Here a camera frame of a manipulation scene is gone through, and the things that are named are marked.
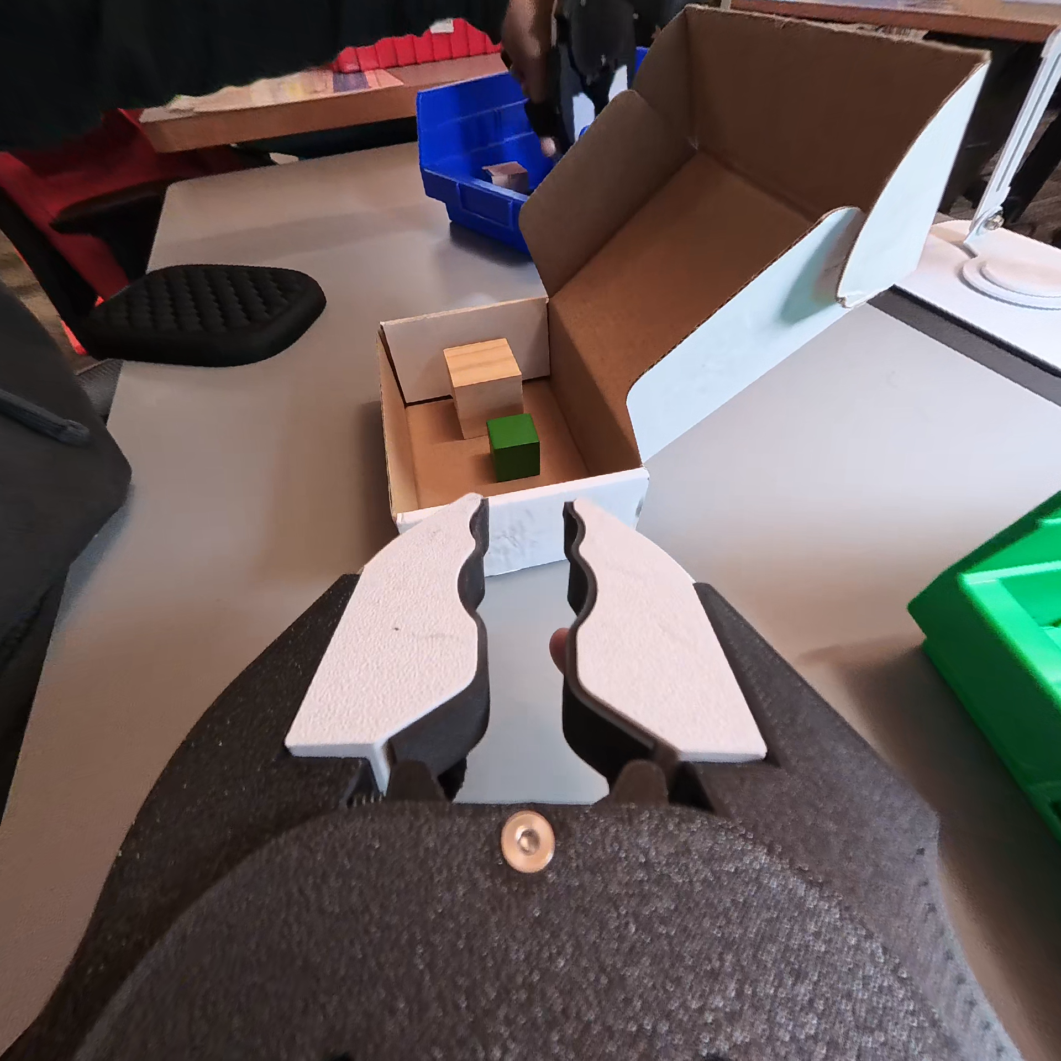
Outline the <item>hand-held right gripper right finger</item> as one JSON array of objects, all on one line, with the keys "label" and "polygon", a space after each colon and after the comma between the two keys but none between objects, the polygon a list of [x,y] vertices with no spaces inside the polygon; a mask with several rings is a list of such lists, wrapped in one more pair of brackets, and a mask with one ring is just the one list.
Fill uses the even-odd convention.
[{"label": "hand-held right gripper right finger", "polygon": [[662,763],[747,763],[767,747],[693,577],[577,498],[564,505],[566,688]]}]

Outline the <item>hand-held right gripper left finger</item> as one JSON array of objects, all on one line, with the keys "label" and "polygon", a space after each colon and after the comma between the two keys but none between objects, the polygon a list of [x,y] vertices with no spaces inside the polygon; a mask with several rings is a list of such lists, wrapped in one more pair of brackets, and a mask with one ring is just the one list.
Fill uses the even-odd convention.
[{"label": "hand-held right gripper left finger", "polygon": [[362,759],[387,784],[400,763],[449,783],[489,718],[488,503],[462,495],[392,539],[360,572],[285,748]]}]

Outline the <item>blue plastic bin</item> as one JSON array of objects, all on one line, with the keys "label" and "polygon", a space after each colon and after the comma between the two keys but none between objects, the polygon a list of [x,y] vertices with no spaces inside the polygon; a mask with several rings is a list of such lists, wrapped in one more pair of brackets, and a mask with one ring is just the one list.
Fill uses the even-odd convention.
[{"label": "blue plastic bin", "polygon": [[[558,157],[547,157],[516,81],[502,72],[418,93],[419,166],[427,196],[450,221],[528,256],[519,216]],[[525,192],[497,186],[489,167],[526,171]]]}]

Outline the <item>white cardboard mailer box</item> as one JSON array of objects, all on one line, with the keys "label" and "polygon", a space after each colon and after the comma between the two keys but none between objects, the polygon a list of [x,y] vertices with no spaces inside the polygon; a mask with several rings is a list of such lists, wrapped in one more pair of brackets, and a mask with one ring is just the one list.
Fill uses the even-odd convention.
[{"label": "white cardboard mailer box", "polygon": [[[647,460],[914,273],[989,63],[685,7],[522,206],[545,295],[380,325],[398,532],[487,497],[493,576],[564,559],[579,497],[634,526]],[[500,338],[541,443],[509,483],[460,436],[443,363]]]}]

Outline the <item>green wooden cube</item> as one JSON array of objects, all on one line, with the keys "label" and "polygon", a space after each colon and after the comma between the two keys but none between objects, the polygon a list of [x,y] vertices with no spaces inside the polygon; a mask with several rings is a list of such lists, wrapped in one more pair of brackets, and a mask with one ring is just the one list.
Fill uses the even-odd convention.
[{"label": "green wooden cube", "polygon": [[487,420],[486,427],[498,483],[533,479],[540,474],[540,438],[530,414],[495,417]]}]

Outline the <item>plain wooden cube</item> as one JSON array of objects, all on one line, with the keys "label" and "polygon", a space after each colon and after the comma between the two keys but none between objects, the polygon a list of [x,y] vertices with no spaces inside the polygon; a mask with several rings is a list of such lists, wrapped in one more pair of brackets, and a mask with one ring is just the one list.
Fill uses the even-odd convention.
[{"label": "plain wooden cube", "polygon": [[443,349],[463,439],[485,436],[488,421],[525,412],[523,378],[506,338]]}]

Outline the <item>green plastic bin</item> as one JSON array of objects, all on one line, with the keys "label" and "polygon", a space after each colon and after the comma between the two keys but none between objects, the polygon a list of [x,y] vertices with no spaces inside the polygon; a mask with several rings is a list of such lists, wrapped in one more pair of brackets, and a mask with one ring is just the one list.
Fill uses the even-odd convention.
[{"label": "green plastic bin", "polygon": [[1060,837],[1060,495],[908,604],[923,650]]}]

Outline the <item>person's left forearm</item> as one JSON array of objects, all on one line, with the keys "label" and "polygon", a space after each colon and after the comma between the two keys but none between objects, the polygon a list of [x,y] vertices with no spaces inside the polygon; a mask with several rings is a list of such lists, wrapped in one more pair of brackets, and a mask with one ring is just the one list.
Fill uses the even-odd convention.
[{"label": "person's left forearm", "polygon": [[84,136],[115,109],[330,65],[347,46],[462,19],[499,41],[501,1],[3,1],[1,150]]}]

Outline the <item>grey desk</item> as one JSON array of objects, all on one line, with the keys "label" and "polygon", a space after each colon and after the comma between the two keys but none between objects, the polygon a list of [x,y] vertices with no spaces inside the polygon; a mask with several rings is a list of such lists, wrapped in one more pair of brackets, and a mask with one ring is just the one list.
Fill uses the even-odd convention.
[{"label": "grey desk", "polygon": [[[154,264],[309,272],[321,320],[248,368],[134,365],[124,511],[74,570],[2,827],[2,977],[59,976],[131,818],[219,692],[393,533],[379,321],[540,294],[452,239],[410,146],[208,178]],[[649,460],[641,529],[895,762],[944,824],[975,953],[1059,967],[1059,847],[919,649],[906,606],[1059,488],[1059,405],[899,294],[845,315]]]}]

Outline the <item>person's left hand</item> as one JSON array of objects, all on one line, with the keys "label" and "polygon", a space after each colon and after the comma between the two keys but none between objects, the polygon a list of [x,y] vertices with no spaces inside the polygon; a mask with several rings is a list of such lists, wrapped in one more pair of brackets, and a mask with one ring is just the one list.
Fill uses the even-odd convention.
[{"label": "person's left hand", "polygon": [[554,159],[563,126],[550,100],[550,51],[554,44],[554,1],[510,1],[502,22],[501,44],[511,76],[524,95],[525,112],[542,154]]}]

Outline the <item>red plastic crate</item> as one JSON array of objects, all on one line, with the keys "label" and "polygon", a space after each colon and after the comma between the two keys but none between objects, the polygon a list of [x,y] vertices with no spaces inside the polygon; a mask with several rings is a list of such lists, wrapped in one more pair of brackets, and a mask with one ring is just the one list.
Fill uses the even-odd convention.
[{"label": "red plastic crate", "polygon": [[370,46],[347,46],[331,64],[336,73],[392,70],[435,60],[458,60],[497,54],[501,45],[465,19],[434,23],[420,35],[380,39]]}]

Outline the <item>wooden table under crate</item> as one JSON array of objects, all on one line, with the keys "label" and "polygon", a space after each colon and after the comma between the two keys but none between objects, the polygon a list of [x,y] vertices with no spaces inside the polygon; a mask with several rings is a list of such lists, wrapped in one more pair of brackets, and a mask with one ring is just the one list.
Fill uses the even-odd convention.
[{"label": "wooden table under crate", "polygon": [[212,149],[413,118],[421,91],[506,71],[498,54],[436,60],[396,69],[388,73],[388,83],[356,91],[317,92],[222,111],[149,108],[139,123],[157,152]]}]

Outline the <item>person's dark clothing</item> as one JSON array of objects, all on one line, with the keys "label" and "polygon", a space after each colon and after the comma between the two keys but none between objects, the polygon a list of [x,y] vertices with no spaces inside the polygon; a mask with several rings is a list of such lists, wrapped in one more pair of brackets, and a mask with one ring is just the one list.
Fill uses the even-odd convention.
[{"label": "person's dark clothing", "polygon": [[44,325],[1,293],[1,804],[71,566],[126,500],[131,467]]}]

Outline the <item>wooden board document stand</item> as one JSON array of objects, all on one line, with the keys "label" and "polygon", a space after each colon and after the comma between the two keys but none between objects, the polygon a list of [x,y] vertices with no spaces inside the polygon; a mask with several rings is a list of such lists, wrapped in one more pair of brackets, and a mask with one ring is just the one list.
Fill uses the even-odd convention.
[{"label": "wooden board document stand", "polygon": [[1060,251],[1004,229],[1002,207],[1060,74],[1060,30],[1001,147],[974,218],[935,224],[916,271],[895,286],[1059,373]]}]

